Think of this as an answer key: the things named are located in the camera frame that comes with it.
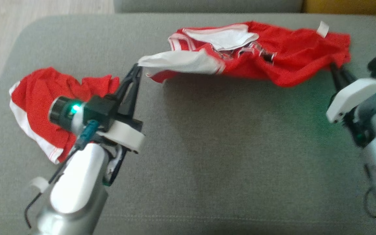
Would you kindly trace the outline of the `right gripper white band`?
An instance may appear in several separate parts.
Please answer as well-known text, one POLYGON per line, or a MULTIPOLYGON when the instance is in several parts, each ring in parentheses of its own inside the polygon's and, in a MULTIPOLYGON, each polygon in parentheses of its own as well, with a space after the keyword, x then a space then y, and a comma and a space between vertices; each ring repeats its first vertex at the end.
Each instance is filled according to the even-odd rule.
POLYGON ((376 79, 355 76, 349 70, 339 70, 330 64, 336 89, 326 112, 329 122, 346 126, 355 144, 366 147, 375 137, 371 119, 376 115, 376 79))

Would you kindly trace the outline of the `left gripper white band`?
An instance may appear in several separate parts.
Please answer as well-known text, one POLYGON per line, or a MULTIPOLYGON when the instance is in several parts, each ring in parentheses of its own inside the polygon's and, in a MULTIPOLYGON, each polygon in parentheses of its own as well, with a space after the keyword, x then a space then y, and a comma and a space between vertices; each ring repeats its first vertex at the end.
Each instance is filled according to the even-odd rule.
MULTIPOLYGON (((141 76, 142 68, 134 64, 115 92, 117 103, 119 107, 123 106, 123 115, 127 117, 134 116, 141 76)), ((105 186, 113 184, 128 152, 140 152, 145 138, 142 127, 143 122, 138 119, 118 116, 109 131, 97 131, 97 141, 108 154, 108 164, 103 177, 105 186)))

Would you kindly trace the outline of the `red white jersey shirt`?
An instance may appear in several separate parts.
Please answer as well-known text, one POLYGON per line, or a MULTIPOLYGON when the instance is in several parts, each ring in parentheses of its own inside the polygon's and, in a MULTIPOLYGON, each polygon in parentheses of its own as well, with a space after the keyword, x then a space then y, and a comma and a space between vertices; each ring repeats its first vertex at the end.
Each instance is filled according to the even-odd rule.
POLYGON ((181 28, 168 37, 170 51, 145 55, 138 65, 153 81, 163 83, 177 73, 269 79, 281 87, 307 81, 331 63, 351 59, 351 36, 318 30, 290 30, 249 21, 222 27, 181 28))

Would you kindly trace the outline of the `red white shorts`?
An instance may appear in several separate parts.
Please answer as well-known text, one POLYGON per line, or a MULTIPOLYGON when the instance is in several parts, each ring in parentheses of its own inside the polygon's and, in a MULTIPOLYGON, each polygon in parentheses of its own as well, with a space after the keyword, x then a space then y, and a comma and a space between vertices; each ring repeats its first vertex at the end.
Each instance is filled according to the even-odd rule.
POLYGON ((76 138, 49 121, 53 101, 65 96, 86 102, 94 95, 113 93, 119 84, 118 76, 85 77, 79 82, 52 67, 38 69, 9 89, 9 107, 25 134, 36 141, 51 162, 58 164, 66 159, 76 138))

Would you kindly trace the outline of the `large yellow cushion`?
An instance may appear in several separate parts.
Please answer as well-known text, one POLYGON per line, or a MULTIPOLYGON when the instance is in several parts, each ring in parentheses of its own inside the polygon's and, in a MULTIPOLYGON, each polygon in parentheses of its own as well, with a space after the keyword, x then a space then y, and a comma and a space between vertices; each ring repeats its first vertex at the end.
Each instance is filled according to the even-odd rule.
POLYGON ((302 12, 376 15, 376 0, 303 0, 302 12))

